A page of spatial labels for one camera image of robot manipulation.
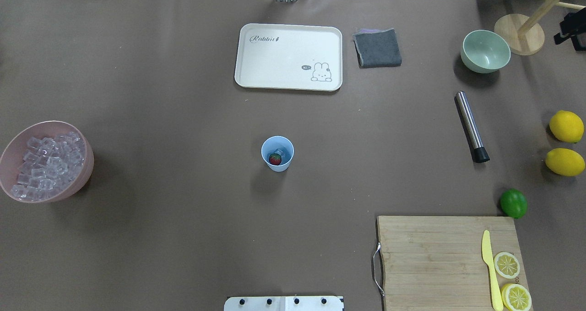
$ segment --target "mint green bowl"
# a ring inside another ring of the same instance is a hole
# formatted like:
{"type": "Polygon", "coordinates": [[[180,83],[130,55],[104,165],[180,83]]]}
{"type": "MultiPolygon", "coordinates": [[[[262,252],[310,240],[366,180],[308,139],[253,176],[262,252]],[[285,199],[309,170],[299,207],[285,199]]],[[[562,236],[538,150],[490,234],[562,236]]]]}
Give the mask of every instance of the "mint green bowl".
{"type": "Polygon", "coordinates": [[[492,73],[511,59],[507,42],[492,31],[473,31],[466,35],[460,50],[462,62],[476,73],[492,73]]]}

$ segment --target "bowl of ice cubes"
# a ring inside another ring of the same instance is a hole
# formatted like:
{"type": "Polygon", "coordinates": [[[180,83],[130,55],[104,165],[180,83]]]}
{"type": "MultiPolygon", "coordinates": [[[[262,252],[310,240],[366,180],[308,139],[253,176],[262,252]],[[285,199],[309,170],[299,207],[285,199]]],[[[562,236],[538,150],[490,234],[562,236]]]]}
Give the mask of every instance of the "bowl of ice cubes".
{"type": "Polygon", "coordinates": [[[94,153],[73,125],[46,121],[19,133],[0,157],[0,186],[25,203],[63,200],[92,175],[94,153]]]}

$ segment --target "lemon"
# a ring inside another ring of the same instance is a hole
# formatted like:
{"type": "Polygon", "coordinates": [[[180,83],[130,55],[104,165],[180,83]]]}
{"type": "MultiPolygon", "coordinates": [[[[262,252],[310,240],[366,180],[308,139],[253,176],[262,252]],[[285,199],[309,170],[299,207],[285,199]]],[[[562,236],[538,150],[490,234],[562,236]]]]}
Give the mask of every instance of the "lemon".
{"type": "Polygon", "coordinates": [[[511,311],[528,311],[531,309],[529,290],[520,284],[505,284],[500,296],[503,298],[503,304],[511,311]]]}
{"type": "Polygon", "coordinates": [[[584,171],[584,158],[567,148],[554,148],[546,155],[546,166],[562,176],[576,176],[584,171]]]}
{"type": "Polygon", "coordinates": [[[579,142],[584,134],[582,119],[571,111],[558,111],[551,117],[550,129],[563,142],[579,142]]]}
{"type": "Polygon", "coordinates": [[[500,252],[494,257],[494,269],[503,278],[515,279],[521,272],[521,265],[515,255],[508,252],[500,252]]]}

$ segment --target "yellow knife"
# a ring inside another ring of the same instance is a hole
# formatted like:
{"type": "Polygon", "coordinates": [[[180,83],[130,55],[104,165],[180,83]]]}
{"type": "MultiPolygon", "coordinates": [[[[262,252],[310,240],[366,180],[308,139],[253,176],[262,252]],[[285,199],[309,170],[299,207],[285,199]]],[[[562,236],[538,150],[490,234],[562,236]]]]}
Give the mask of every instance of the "yellow knife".
{"type": "Polygon", "coordinates": [[[492,247],[490,246],[490,232],[484,231],[482,235],[482,260],[488,265],[490,276],[490,297],[492,298],[492,308],[495,311],[503,311],[503,299],[500,297],[499,282],[496,281],[496,271],[494,270],[494,260],[492,259],[492,247]]]}

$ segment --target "wooden cutting board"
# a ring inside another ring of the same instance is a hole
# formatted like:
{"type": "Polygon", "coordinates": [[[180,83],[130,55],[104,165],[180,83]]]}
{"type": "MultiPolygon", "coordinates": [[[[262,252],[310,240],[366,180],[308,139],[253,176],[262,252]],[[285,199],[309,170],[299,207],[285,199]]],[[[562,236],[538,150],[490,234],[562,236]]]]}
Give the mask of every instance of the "wooden cutting board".
{"type": "Polygon", "coordinates": [[[493,256],[506,251],[521,263],[515,279],[497,274],[499,286],[529,289],[512,218],[379,216],[377,227],[386,311],[491,311],[481,254],[486,229],[493,256]]]}

